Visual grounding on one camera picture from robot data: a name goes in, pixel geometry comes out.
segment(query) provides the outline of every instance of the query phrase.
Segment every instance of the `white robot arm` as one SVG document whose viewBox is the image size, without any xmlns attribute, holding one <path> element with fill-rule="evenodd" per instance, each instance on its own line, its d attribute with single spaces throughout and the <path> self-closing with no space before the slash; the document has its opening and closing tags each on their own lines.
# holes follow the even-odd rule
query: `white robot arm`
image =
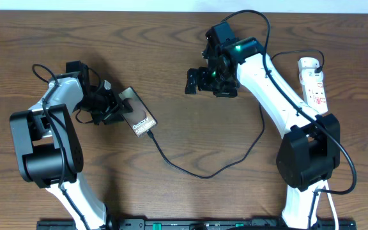
<svg viewBox="0 0 368 230">
<path fill-rule="evenodd" d="M 311 60 L 313 64 L 319 65 L 318 61 L 313 61 L 312 58 L 306 57 L 304 60 Z M 320 114 L 316 109 L 309 107 L 286 81 L 280 76 L 278 71 L 272 65 L 269 55 L 266 57 L 266 63 L 268 68 L 272 71 L 272 77 L 277 81 L 277 84 L 287 95 L 294 101 L 295 104 L 300 105 L 306 114 L 310 115 L 313 119 Z M 291 131 L 291 127 L 296 125 L 298 127 L 304 127 L 310 122 L 303 116 L 296 114 L 296 110 L 286 101 L 286 99 L 279 93 L 279 91 L 272 84 L 271 80 L 266 76 L 262 64 L 262 55 L 256 54 L 252 57 L 248 57 L 245 63 L 238 65 L 237 78 L 241 85 L 245 86 L 251 93 L 258 99 L 259 103 L 264 107 L 269 116 L 272 118 L 276 127 L 278 128 L 280 136 Z M 316 82 L 323 83 L 319 79 L 313 77 L 312 80 L 307 79 L 308 84 Z M 326 100 L 322 100 L 322 104 L 326 105 Z M 323 188 L 326 181 L 319 181 L 309 186 L 309 188 L 301 192 L 297 188 L 287 187 L 286 206 L 282 212 L 282 218 L 289 227 L 306 229 L 308 226 L 308 216 L 311 208 L 311 202 L 313 198 L 313 192 L 317 188 Z M 312 215 L 312 224 L 317 221 L 316 218 L 316 206 L 318 205 L 319 196 L 316 198 L 314 207 L 314 214 Z"/>
<path fill-rule="evenodd" d="M 41 100 L 27 111 L 11 115 L 11 132 L 24 180 L 54 194 L 75 220 L 77 229 L 112 229 L 104 203 L 96 198 L 81 173 L 83 155 L 70 114 L 82 109 L 91 114 L 92 123 L 108 125 L 123 121 L 121 114 L 131 112 L 131 107 L 121 101 L 106 80 L 98 87 L 90 86 L 88 71 L 85 64 L 75 61 L 66 64 L 66 73 L 52 73 Z M 33 144 L 51 136 L 51 144 Z"/>
</svg>

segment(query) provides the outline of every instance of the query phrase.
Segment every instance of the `green connector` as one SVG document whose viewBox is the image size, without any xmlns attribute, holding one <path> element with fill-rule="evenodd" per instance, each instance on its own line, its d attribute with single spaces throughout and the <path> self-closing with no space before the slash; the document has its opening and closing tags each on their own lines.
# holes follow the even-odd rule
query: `green connector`
<svg viewBox="0 0 368 230">
<path fill-rule="evenodd" d="M 153 224 L 153 230 L 161 230 L 161 224 Z"/>
</svg>

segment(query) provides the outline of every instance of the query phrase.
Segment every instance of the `white cable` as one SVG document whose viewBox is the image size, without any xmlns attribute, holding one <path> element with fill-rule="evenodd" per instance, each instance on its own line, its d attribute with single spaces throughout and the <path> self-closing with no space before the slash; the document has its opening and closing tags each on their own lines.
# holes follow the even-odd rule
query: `white cable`
<svg viewBox="0 0 368 230">
<path fill-rule="evenodd" d="M 327 183 L 327 181 L 325 181 L 325 187 L 327 190 L 329 190 L 329 184 Z M 333 203 L 332 195 L 330 193 L 327 193 L 327 198 L 329 199 L 330 208 L 332 209 L 333 213 L 333 219 L 335 220 L 335 230 L 339 230 L 339 220 L 337 219 L 337 213 L 335 205 Z"/>
</svg>

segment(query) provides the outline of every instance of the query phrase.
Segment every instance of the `power strip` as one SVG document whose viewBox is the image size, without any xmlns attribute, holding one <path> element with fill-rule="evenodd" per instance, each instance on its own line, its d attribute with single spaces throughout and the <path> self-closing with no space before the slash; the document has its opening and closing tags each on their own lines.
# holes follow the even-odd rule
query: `power strip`
<svg viewBox="0 0 368 230">
<path fill-rule="evenodd" d="M 315 72 L 319 68 L 319 61 L 313 57 L 303 57 L 298 61 L 298 67 L 303 99 L 319 114 L 326 113 L 328 109 L 325 88 L 323 87 L 323 71 Z"/>
</svg>

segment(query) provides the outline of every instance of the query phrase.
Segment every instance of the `smartphone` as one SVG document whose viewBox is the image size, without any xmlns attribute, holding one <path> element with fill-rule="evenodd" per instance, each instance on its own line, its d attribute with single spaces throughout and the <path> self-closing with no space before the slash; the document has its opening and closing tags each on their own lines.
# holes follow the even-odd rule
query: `smartphone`
<svg viewBox="0 0 368 230">
<path fill-rule="evenodd" d="M 122 116 L 136 136 L 140 137 L 157 125 L 157 120 L 153 117 L 132 87 L 121 92 L 119 96 L 124 102 L 129 103 L 133 109 L 133 112 L 122 114 Z"/>
</svg>

